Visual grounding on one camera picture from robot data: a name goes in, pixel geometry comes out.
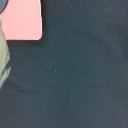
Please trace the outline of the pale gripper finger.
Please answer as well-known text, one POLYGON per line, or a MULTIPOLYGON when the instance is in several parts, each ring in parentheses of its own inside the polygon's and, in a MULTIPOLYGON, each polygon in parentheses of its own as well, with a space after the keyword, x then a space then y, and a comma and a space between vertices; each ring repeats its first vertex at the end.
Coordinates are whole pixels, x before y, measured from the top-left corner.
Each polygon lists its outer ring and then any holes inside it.
POLYGON ((11 68, 7 66, 9 61, 10 52, 2 30, 2 20, 0 19, 0 89, 11 71, 11 68))

